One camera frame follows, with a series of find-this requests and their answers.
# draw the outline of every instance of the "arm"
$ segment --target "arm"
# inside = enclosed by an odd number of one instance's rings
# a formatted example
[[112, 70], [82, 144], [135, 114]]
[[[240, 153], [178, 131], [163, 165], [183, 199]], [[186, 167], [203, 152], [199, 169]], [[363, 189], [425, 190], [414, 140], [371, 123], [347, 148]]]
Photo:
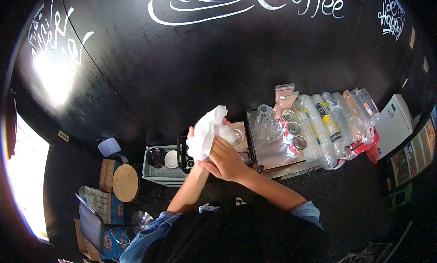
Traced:
[[200, 165], [195, 164], [182, 187], [178, 190], [167, 211], [178, 214], [190, 211], [199, 199], [203, 186], [208, 179], [209, 172]]
[[237, 181], [239, 184], [265, 197], [271, 204], [291, 211], [306, 202], [306, 199], [290, 188], [258, 174], [248, 167], [246, 176]]
[[214, 137], [209, 157], [215, 165], [203, 162], [201, 166], [217, 178], [237, 182], [281, 209], [293, 210], [306, 202], [297, 192], [247, 167], [237, 151], [221, 137]]

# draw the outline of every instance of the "chalkboard wall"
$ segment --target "chalkboard wall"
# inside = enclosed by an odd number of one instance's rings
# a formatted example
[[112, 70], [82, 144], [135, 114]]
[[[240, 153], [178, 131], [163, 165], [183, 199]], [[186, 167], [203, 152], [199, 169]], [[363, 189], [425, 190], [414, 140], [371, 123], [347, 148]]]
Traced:
[[413, 116], [435, 93], [434, 54], [402, 0], [40, 0], [29, 17], [14, 74], [91, 147], [175, 144], [216, 105], [240, 120], [289, 82], [366, 87], [380, 109], [402, 93]]

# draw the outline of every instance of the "wooden stool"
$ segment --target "wooden stool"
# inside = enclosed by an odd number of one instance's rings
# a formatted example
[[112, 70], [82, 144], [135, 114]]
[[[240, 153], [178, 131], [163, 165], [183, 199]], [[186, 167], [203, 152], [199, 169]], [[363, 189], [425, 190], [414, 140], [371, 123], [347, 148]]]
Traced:
[[117, 199], [123, 202], [131, 202], [135, 199], [139, 190], [138, 175], [129, 164], [118, 167], [112, 178], [112, 189]]

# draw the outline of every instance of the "white tissue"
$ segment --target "white tissue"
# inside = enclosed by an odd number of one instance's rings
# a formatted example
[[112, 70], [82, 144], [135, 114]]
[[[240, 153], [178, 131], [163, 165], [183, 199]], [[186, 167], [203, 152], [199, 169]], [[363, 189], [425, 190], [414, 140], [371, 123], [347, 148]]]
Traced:
[[209, 156], [214, 136], [221, 136], [230, 144], [235, 142], [235, 137], [229, 125], [222, 124], [223, 118], [228, 114], [226, 106], [217, 106], [205, 116], [200, 118], [194, 126], [194, 136], [187, 139], [190, 157], [203, 161]]

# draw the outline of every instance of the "shirt sleeve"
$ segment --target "shirt sleeve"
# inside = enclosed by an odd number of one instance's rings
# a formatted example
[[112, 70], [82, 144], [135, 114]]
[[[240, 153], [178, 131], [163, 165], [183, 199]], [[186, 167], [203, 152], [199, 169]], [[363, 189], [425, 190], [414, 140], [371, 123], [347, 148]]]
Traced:
[[316, 206], [312, 203], [312, 201], [307, 201], [298, 207], [296, 207], [291, 214], [295, 217], [305, 219], [306, 221], [309, 221], [311, 223], [314, 223], [318, 227], [320, 227], [322, 230], [323, 226], [319, 223], [320, 219], [320, 211], [317, 209]]
[[146, 249], [155, 240], [166, 236], [172, 223], [175, 222], [181, 214], [173, 214], [165, 211], [152, 222], [145, 230], [139, 232], [131, 241], [126, 250], [120, 256], [120, 263], [140, 263]]

